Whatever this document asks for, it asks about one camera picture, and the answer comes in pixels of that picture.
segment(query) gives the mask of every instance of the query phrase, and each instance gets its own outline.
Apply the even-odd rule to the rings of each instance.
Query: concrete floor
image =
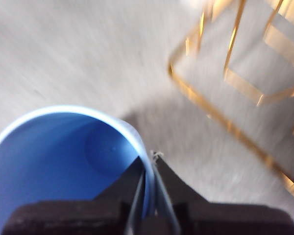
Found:
[[[101,110],[137,128],[147,150],[162,151],[208,200],[266,204],[294,218],[294,198],[276,175],[169,79],[168,57],[197,22],[198,8],[172,0],[1,0],[0,131],[49,105]],[[261,0],[247,2],[248,27],[240,29],[231,64],[268,92],[294,85],[294,68],[261,41],[270,11]],[[223,82],[235,14],[220,17],[200,58],[180,70],[294,177],[294,98],[257,109]],[[282,17],[275,23],[285,25]]]

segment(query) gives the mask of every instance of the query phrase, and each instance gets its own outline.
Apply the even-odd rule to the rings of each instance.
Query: blue bucket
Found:
[[[0,134],[0,232],[17,207],[41,200],[93,199],[140,156],[144,214],[154,210],[154,176],[128,123],[78,106],[29,113]]]

